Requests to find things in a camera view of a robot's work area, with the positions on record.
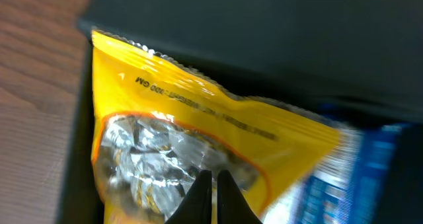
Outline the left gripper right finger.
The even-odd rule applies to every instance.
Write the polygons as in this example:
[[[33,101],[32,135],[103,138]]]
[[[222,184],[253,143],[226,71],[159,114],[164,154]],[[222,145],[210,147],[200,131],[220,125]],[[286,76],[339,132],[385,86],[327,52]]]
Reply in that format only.
[[[228,170],[221,171],[217,177],[217,223],[262,224]]]

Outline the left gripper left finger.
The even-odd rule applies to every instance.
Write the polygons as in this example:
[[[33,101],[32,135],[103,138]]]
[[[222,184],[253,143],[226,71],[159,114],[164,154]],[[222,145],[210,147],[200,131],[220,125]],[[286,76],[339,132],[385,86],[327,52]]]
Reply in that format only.
[[[212,172],[202,170],[177,210],[165,224],[210,224],[212,222]]]

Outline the yellow snack bag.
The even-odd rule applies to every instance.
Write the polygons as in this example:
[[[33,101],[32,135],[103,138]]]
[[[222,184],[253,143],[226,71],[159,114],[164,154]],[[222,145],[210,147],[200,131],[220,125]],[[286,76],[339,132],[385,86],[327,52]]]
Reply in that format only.
[[[164,223],[203,170],[228,170],[254,216],[340,142],[336,122],[237,96],[147,46],[91,32],[91,153],[105,223]]]

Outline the blue Oreo cookie pack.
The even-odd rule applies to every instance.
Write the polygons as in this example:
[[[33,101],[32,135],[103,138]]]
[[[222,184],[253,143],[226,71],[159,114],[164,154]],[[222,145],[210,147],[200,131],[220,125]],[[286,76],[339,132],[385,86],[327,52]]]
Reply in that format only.
[[[361,130],[342,124],[335,150],[283,193],[262,222],[371,223],[397,139],[406,127],[391,124]]]

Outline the dark green box with lid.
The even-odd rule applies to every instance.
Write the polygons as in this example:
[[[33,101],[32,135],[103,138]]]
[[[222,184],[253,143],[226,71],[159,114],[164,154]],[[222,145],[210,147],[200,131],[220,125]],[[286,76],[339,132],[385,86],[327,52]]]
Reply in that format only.
[[[91,0],[79,17],[198,68],[239,95],[281,100],[369,131],[402,123],[375,181],[365,139],[341,204],[349,223],[422,222],[422,0]]]

